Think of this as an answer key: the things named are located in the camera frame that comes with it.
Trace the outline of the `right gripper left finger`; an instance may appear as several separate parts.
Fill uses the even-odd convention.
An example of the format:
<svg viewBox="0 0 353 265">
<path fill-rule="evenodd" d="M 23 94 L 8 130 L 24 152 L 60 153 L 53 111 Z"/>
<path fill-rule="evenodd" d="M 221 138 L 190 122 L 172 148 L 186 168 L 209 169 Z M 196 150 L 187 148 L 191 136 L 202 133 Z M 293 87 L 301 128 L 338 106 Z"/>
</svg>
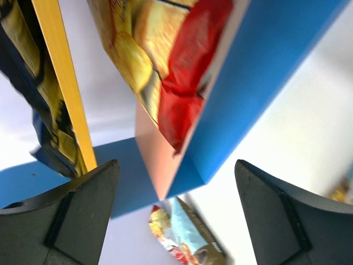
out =
<svg viewBox="0 0 353 265">
<path fill-rule="evenodd" d="M 119 163 L 1 209 L 1 264 L 98 264 Z"/>
</svg>

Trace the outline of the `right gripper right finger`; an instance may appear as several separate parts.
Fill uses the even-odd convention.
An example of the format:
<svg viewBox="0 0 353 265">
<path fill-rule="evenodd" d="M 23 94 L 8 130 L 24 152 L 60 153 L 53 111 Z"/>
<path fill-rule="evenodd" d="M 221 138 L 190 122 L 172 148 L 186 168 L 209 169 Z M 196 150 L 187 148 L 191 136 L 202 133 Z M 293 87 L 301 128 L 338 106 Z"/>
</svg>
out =
<svg viewBox="0 0 353 265">
<path fill-rule="evenodd" d="M 257 264 L 352 264 L 352 205 L 245 160 L 234 174 Z"/>
</svg>

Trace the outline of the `red Chuba bag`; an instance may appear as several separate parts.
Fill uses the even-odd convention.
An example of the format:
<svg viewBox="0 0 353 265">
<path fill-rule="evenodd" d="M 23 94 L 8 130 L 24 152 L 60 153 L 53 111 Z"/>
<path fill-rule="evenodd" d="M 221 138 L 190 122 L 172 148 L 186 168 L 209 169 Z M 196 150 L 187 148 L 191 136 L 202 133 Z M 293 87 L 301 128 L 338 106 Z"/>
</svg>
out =
<svg viewBox="0 0 353 265">
<path fill-rule="evenodd" d="M 104 50 L 179 153 L 199 116 L 232 1 L 89 1 Z"/>
</svg>

